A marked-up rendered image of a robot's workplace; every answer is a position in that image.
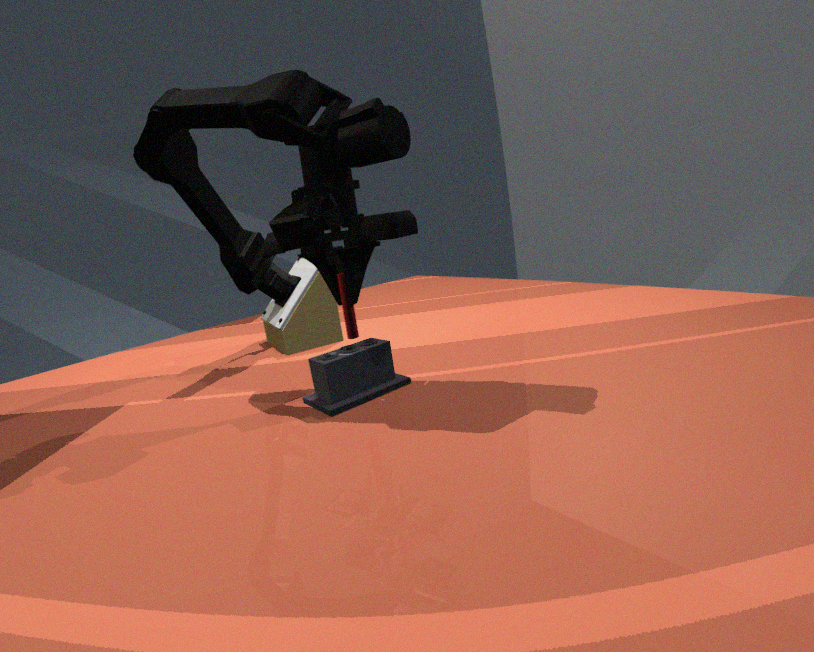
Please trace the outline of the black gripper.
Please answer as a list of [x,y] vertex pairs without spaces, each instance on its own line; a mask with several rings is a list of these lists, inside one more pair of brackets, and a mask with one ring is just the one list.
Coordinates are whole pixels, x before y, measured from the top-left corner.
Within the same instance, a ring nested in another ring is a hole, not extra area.
[[[303,196],[317,195],[316,186],[326,185],[331,190],[339,206],[342,225],[331,228],[331,233],[324,232],[316,243],[307,246],[291,246],[280,249],[273,235],[268,233],[264,241],[266,256],[301,249],[300,259],[307,259],[314,264],[326,285],[328,285],[338,305],[341,304],[341,293],[338,274],[344,273],[346,292],[350,305],[358,301],[364,274],[374,247],[380,246],[379,240],[400,238],[418,233],[417,220],[410,210],[364,216],[357,213],[355,190],[360,188],[359,180],[352,179],[351,171],[337,171],[315,174],[303,178]],[[360,223],[359,223],[360,222]],[[334,241],[344,240],[344,247],[332,246]]]

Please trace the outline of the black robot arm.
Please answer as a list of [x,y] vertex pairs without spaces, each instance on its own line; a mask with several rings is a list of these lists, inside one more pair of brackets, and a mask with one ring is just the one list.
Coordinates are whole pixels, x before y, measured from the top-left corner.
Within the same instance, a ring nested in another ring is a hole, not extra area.
[[[301,278],[275,265],[276,254],[266,256],[260,232],[241,228],[199,169],[189,129],[247,128],[258,138],[298,145],[303,178],[407,155],[410,130],[398,109],[378,97],[348,109],[351,102],[300,70],[247,86],[172,88],[150,108],[133,157],[155,181],[170,184],[202,222],[239,291],[259,289],[283,307]],[[308,127],[321,106],[327,108]],[[292,190],[292,204],[269,222],[281,250],[310,246],[324,230],[342,225],[331,190],[320,185],[316,191],[304,197],[302,189]]]

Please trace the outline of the red peg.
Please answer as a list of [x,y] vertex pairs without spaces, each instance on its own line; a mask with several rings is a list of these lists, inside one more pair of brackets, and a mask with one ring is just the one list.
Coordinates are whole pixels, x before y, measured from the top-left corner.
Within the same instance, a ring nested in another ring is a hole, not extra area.
[[348,339],[355,339],[359,337],[357,322],[355,317],[354,305],[350,305],[347,292],[346,292],[346,280],[344,273],[338,274],[338,281],[341,293],[341,304],[343,310],[343,316],[345,321],[346,333]]

